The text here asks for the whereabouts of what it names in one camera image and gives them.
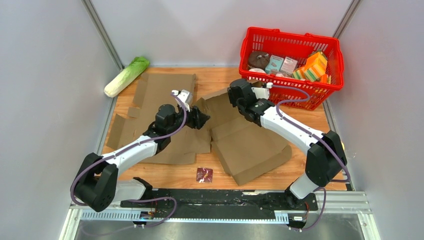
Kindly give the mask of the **brown cardboard box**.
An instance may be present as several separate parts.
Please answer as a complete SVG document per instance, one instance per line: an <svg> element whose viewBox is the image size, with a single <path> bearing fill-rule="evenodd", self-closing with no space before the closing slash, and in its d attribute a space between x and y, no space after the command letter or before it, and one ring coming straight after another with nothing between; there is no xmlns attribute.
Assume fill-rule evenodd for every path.
<svg viewBox="0 0 424 240"><path fill-rule="evenodd" d="M287 163L292 158L288 141L247 121L230 104L227 89L199 98L195 106L210 117L202 128L224 172L238 186Z"/></svg>

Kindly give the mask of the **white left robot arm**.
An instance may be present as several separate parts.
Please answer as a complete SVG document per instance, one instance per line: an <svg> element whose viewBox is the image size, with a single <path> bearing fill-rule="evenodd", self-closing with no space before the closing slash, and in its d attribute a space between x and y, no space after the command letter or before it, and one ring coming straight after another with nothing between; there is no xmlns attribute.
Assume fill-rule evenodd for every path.
<svg viewBox="0 0 424 240"><path fill-rule="evenodd" d="M183 127L200 130L210 118L197 106L160 106L155 120L138 139L105 155L92 152L84 158L70 187L72 201L96 212L121 201L134 201L142 208L148 207L153 201L148 184L138 177L119 181L119 176L140 161L162 152L170 144L172 135Z"/></svg>

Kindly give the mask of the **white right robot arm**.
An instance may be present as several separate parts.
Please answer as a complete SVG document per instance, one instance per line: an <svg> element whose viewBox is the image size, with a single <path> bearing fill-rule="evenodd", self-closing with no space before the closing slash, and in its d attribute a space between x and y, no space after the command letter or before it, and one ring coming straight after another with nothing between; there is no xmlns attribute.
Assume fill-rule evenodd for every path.
<svg viewBox="0 0 424 240"><path fill-rule="evenodd" d="M296 210L305 203L307 195L336 182L340 171L345 172L347 181L350 173L340 136L332 130L316 130L283 113L281 102L274 104L269 100L274 87L271 82L255 87L241 78L230 83L227 93L229 102L247 121L278 134L306 155L304 173L284 192L286 205Z"/></svg>

